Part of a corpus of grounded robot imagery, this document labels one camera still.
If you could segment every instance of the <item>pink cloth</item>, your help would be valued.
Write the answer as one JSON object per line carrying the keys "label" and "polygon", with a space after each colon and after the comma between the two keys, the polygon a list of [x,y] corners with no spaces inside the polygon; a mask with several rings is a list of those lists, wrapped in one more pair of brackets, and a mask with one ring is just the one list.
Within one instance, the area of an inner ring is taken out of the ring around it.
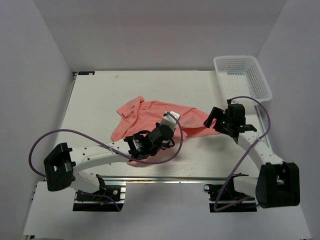
{"label": "pink cloth", "polygon": [[[111,135],[112,140],[118,141],[142,130],[152,131],[156,123],[161,121],[165,111],[180,114],[183,139],[218,134],[213,128],[203,125],[208,118],[208,114],[203,111],[161,101],[145,101],[142,96],[138,96],[117,110],[121,115],[121,121]],[[176,129],[173,137],[180,138],[180,131]]]}

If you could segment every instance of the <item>white tabletop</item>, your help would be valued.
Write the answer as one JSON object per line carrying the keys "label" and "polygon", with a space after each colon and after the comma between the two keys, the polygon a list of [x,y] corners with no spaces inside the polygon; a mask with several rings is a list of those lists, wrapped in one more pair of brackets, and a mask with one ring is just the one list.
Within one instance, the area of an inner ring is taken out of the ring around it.
{"label": "white tabletop", "polygon": [[300,240],[300,206],[210,213],[203,183],[129,183],[121,212],[73,211],[75,190],[39,182],[23,234],[63,240]]}
{"label": "white tabletop", "polygon": [[[210,113],[213,106],[225,108],[214,71],[96,71],[94,75],[78,75],[61,128],[73,129],[105,143],[121,117],[117,109],[128,101],[143,96],[145,101],[195,107]],[[249,109],[247,123],[261,132],[256,112]],[[59,133],[56,144],[67,142],[69,147],[95,146],[81,136]],[[158,153],[159,160],[170,157],[176,148]],[[180,154],[160,165],[132,167],[123,163],[103,165],[87,172],[119,177],[211,177],[228,176],[244,150],[229,136],[188,138]],[[258,169],[247,157],[238,172],[258,176]]]}

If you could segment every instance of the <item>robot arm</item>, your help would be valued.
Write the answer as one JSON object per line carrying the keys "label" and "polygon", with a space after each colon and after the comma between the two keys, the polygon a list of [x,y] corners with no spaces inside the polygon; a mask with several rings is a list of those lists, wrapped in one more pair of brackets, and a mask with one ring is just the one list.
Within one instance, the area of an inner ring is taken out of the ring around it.
{"label": "robot arm", "polygon": [[[179,120],[180,115],[170,114]],[[154,156],[160,149],[173,147],[172,137],[176,120],[166,114],[160,123],[150,131],[140,131],[109,144],[110,150],[102,146],[68,148],[67,143],[58,144],[44,160],[47,188],[51,192],[68,187],[88,193],[96,193],[104,188],[99,175],[88,174],[84,170],[113,163],[126,163],[128,159],[113,152],[117,150],[136,160]]]}
{"label": "robot arm", "polygon": [[249,156],[259,169],[258,179],[237,175],[229,184],[231,191],[244,193],[256,198],[262,208],[297,206],[300,203],[299,168],[287,163],[259,140],[257,130],[246,124],[245,108],[241,104],[228,104],[226,110],[214,107],[204,122],[209,128],[229,135],[245,151],[251,148]]}

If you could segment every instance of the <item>white plastic basket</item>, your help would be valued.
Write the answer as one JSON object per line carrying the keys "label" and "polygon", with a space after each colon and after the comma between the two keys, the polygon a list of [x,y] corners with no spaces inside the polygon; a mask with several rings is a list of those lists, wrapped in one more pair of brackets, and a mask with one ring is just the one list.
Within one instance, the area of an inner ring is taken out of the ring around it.
{"label": "white plastic basket", "polygon": [[[272,99],[266,77],[255,57],[217,56],[213,63],[226,101],[237,96],[252,97],[260,103]],[[236,101],[245,106],[257,105],[256,102],[247,98],[239,98]]]}

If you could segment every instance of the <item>cable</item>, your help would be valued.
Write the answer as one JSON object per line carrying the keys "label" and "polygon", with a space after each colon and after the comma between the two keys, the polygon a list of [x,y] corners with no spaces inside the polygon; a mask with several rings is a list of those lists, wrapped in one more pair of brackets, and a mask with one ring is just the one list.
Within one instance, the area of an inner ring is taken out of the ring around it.
{"label": "cable", "polygon": [[107,196],[107,195],[93,194],[93,193],[89,193],[89,192],[85,192],[85,191],[81,191],[81,190],[78,190],[78,193],[83,194],[83,195],[92,196],[92,197],[107,198],[107,199],[109,199],[111,202],[114,203],[116,209],[118,209],[118,211],[120,212],[120,208],[119,208],[118,204],[116,203],[116,201],[113,200],[111,197],[109,197],[109,196]]}
{"label": "cable", "polygon": [[242,199],[240,199],[240,200],[238,200],[238,201],[235,201],[235,202],[230,203],[230,204],[228,204],[228,205],[225,205],[225,206],[222,206],[222,207],[220,207],[220,208],[217,208],[218,202],[219,202],[219,200],[220,200],[220,198],[221,198],[224,190],[226,189],[227,185],[229,184],[230,180],[232,179],[233,175],[235,174],[235,172],[236,172],[236,170],[238,169],[238,167],[240,166],[240,164],[244,161],[244,159],[245,159],[246,156],[249,154],[249,152],[251,151],[251,149],[253,149],[254,146],[255,146],[264,136],[266,136],[266,135],[269,133],[270,128],[271,128],[271,120],[270,120],[269,113],[268,113],[268,111],[265,109],[265,107],[262,106],[262,104],[261,104],[258,100],[254,99],[254,98],[252,98],[252,97],[250,97],[250,96],[236,96],[236,97],[231,98],[230,100],[233,101],[233,100],[235,100],[235,99],[250,99],[250,100],[256,102],[257,104],[259,104],[259,105],[262,107],[262,109],[264,110],[264,112],[265,112],[265,114],[266,114],[266,117],[267,117],[267,119],[268,119],[268,128],[267,128],[267,130],[265,131],[265,133],[262,134],[257,140],[255,140],[255,141],[251,144],[251,146],[245,151],[245,153],[244,153],[243,156],[240,158],[240,160],[238,161],[238,163],[234,166],[234,168],[233,168],[233,170],[231,171],[230,175],[227,177],[225,183],[222,185],[222,187],[221,187],[221,189],[220,189],[220,192],[218,193],[218,196],[216,197],[215,202],[214,202],[214,206],[213,206],[213,209],[214,209],[214,211],[216,211],[216,212],[219,212],[219,211],[222,211],[222,210],[224,210],[224,209],[226,209],[226,208],[229,208],[229,207],[231,207],[231,206],[240,204],[240,203],[242,203],[243,201],[248,200],[248,199],[250,198],[250,196],[246,196],[246,197],[244,197],[244,198],[242,198]]}
{"label": "cable", "polygon": [[[172,117],[176,124],[179,126],[179,130],[180,130],[180,145],[179,145],[179,148],[177,149],[177,151],[175,152],[175,154],[173,154],[171,157],[169,157],[168,159],[166,160],[163,160],[163,161],[157,161],[157,162],[146,162],[146,161],[142,161],[142,160],[138,160],[138,159],[135,159],[131,156],[128,156],[126,154],[124,154],[123,152],[119,151],[119,150],[116,150],[116,149],[112,149],[112,151],[116,154],[119,154],[120,156],[124,157],[124,158],[127,158],[131,161],[135,161],[135,162],[138,162],[138,163],[141,163],[141,164],[148,164],[148,165],[154,165],[154,164],[163,164],[163,163],[166,163],[166,162],[169,162],[170,160],[174,159],[180,152],[181,148],[182,148],[182,144],[183,144],[183,130],[182,130],[182,126],[179,122],[178,119],[176,119],[170,112],[167,112],[167,114]],[[105,143],[91,137],[91,136],[88,136],[82,132],[79,132],[79,131],[76,131],[76,130],[72,130],[72,129],[56,129],[56,130],[52,130],[52,131],[49,131],[47,132],[46,134],[42,135],[41,137],[39,137],[35,143],[32,145],[31,149],[30,149],[30,153],[29,153],[29,156],[28,156],[28,162],[29,162],[29,166],[30,168],[32,169],[32,171],[34,171],[36,174],[42,176],[42,177],[46,177],[46,175],[44,175],[43,173],[39,172],[38,170],[36,170],[32,164],[32,153],[34,152],[37,144],[42,140],[44,139],[46,136],[50,135],[50,134],[54,134],[54,133],[59,133],[59,132],[68,132],[68,133],[73,133],[73,134],[78,134],[86,139],[89,139],[99,145],[101,145],[102,147],[104,147],[105,149],[108,149],[108,150],[111,150],[111,147],[106,145]]]}
{"label": "cable", "polygon": [[[110,198],[112,198],[113,194],[111,194]],[[108,199],[104,200],[103,203],[107,203],[108,202]]]}

